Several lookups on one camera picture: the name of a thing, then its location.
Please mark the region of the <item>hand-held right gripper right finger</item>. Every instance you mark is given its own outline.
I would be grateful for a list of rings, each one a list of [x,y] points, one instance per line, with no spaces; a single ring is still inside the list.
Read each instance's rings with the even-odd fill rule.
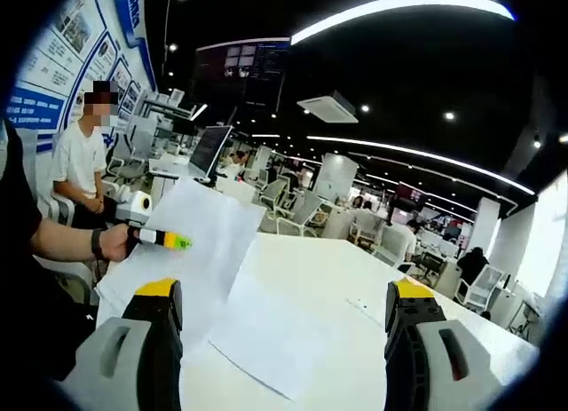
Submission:
[[[387,288],[386,410],[481,410],[501,388],[486,348],[410,280]]]

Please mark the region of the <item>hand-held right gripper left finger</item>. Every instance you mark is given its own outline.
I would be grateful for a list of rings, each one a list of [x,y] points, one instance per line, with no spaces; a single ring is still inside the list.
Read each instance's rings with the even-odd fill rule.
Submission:
[[[81,344],[59,385],[80,410],[179,410],[181,328],[180,282],[150,282]]]

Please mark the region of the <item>person's left hand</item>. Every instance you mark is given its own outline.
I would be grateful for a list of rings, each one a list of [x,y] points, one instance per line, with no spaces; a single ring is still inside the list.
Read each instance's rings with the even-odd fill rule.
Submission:
[[[128,251],[128,232],[128,225],[119,224],[100,234],[99,245],[104,259],[121,262],[130,254]]]

